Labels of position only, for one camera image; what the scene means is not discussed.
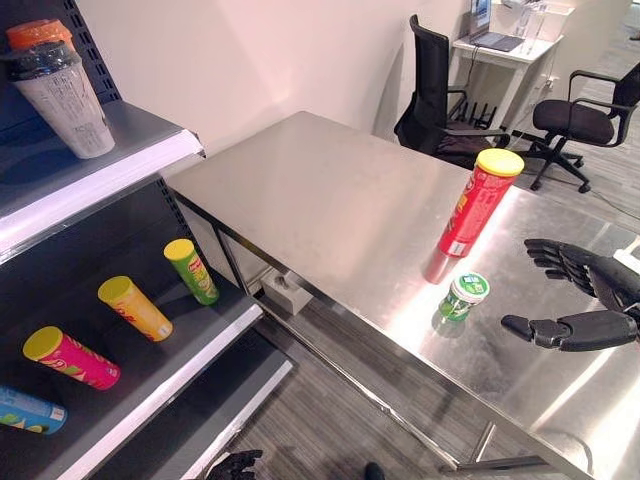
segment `shelf edge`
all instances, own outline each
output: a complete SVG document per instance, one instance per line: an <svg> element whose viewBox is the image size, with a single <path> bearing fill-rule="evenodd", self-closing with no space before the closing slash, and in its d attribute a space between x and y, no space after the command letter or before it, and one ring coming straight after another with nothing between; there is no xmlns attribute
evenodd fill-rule
<svg viewBox="0 0 640 480"><path fill-rule="evenodd" d="M259 306L252 305L249 307L222 333L213 338L193 358L180 367L171 378L160 384L153 394L134 408L100 441L87 450L82 457L58 477L58 480L78 480L89 475L109 454L124 443L154 413L170 402L189 380L201 372L213 358L219 355L234 339L238 338L261 315L262 309Z"/></svg>
<svg viewBox="0 0 640 480"><path fill-rule="evenodd" d="M285 360L282 366L273 374L273 376L258 390L251 400L240 410L229 425L220 432L213 443L202 453L200 458L187 470L180 480L192 480L199 478L199 475L211 463L211 461L222 451L222 449L233 439L233 437L242 430L247 420L255 413L255 411L264 403L267 397L273 392L280 382L291 371L293 365L289 360Z"/></svg>
<svg viewBox="0 0 640 480"><path fill-rule="evenodd" d="M1 218L0 263L19 254L39 233L201 150L197 138L182 130Z"/></svg>

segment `robotic hand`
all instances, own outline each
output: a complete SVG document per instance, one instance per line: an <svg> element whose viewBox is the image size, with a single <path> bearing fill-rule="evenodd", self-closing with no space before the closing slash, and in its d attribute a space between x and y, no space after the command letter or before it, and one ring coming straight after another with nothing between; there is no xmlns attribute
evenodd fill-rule
<svg viewBox="0 0 640 480"><path fill-rule="evenodd" d="M527 253L550 279L568 280L608 309L553 320L505 316L502 326L545 348L583 352L636 340L640 325L640 275L611 257L545 239L525 240Z"/></svg>
<svg viewBox="0 0 640 480"><path fill-rule="evenodd" d="M211 469L206 480L253 480L256 474L246 469L253 467L260 457L262 450L232 453Z"/></svg>

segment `blue pringles can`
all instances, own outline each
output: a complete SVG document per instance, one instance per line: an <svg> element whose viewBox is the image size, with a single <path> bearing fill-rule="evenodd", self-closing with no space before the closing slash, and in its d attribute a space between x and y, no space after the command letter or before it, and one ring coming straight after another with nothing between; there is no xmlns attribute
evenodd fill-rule
<svg viewBox="0 0 640 480"><path fill-rule="evenodd" d="M50 435L67 419L67 410L13 388L0 385L0 423Z"/></svg>

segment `white label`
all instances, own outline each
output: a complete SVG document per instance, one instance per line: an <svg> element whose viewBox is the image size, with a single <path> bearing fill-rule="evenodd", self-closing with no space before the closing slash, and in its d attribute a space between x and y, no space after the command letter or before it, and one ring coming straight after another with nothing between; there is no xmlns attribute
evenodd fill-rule
<svg viewBox="0 0 640 480"><path fill-rule="evenodd" d="M58 407L53 407L53 410L51 410L51 415L49 416L54 420L58 420L59 422L61 422L64 419L64 410Z"/></svg>
<svg viewBox="0 0 640 480"><path fill-rule="evenodd" d="M76 156L97 157L115 145L82 64L15 85Z"/></svg>
<svg viewBox="0 0 640 480"><path fill-rule="evenodd" d="M452 242L451 246L449 247L449 253L450 255L460 255L462 252L464 252L464 249L467 248L467 244L466 243L460 243L460 242Z"/></svg>

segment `gray carpet floor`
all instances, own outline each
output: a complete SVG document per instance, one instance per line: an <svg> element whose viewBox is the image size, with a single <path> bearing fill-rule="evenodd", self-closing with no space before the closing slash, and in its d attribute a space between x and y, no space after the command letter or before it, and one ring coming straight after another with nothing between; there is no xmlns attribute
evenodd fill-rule
<svg viewBox="0 0 640 480"><path fill-rule="evenodd" d="M622 76L637 63L640 42L630 42L631 33L621 25L597 71ZM589 82L582 93L595 99L611 98L611 91L595 82ZM594 192L640 216L640 113L633 119L627 141L616 149L576 143L569 147L584 155L583 170L591 178ZM532 161L527 170L534 173L540 166ZM640 233L640 220L616 210L594 193L579 194L577 180L563 170L552 168L549 175L559 181L546 179L537 195ZM518 185L527 188L532 179L523 175ZM484 426L469 405L451 398L410 365L382 355L375 341L362 341L361 332L348 330L338 313L317 300L289 321L447 450L460 459L468 458ZM371 460L384 466L388 480L440 478L437 469L441 462L413 437L269 320L259 329L295 361L297 368L229 447L232 451L264 449L256 467L258 480L357 480L363 478L364 465ZM486 458L526 453L508 437L498 435Z"/></svg>

